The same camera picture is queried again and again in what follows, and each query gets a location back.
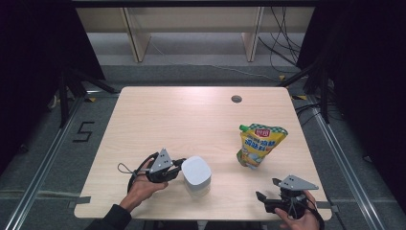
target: table hole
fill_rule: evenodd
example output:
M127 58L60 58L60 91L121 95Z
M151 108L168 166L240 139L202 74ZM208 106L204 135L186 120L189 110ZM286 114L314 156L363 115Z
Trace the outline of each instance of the table hole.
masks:
M231 101L233 101L233 103L240 103L242 102L242 98L239 95L234 95L231 97Z

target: black sleeve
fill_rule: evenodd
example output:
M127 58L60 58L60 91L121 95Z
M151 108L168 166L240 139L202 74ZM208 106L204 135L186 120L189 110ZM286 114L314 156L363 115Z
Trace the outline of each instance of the black sleeve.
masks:
M117 204L102 219L95 219L85 230L124 230L131 221L131 215Z

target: yellow snack bag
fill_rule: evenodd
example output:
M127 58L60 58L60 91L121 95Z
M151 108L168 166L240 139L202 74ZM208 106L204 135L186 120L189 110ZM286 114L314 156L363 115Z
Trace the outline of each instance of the yellow snack bag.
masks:
M242 147L237 159L242 166L251 169L256 169L263 158L287 136L287 131L279 126L251 124L241 125L239 129Z

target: wooden table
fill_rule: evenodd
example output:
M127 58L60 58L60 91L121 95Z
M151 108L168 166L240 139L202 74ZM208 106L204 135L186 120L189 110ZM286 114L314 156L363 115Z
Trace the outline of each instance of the wooden table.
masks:
M238 95L242 102L234 103ZM256 170L242 167L236 158L241 147L239 125L252 123L284 127L288 136L266 156ZM320 187L312 191L327 201L291 99L281 87L126 87L102 138L80 196L78 218L102 218L126 193L131 170L150 154L166 148L172 159L201 156L212 170L211 190L191 197L179 173L164 191L155 193L132 213L135 219L273 220L256 197L260 191L279 199L272 178L294 174ZM329 209L319 209L330 219Z

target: hand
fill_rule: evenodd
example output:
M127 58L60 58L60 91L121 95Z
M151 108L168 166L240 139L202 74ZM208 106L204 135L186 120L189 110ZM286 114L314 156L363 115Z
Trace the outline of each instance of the hand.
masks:
M315 209L314 204L316 203L316 199L309 191L304 191L305 196L307 197L308 203L307 206L311 209ZM305 210L304 215L299 219L291 219L288 217L287 213L279 208L275 209L275 213L284 221L281 224L281 228L286 229L290 228L292 230L318 230L319 229L319 222L317 221L316 217L309 211Z
M167 188L167 186L168 182L152 183L148 180L146 175L139 174L134 180L127 196L120 203L120 206L126 209L128 213L131 213L141 202L150 198L153 193Z

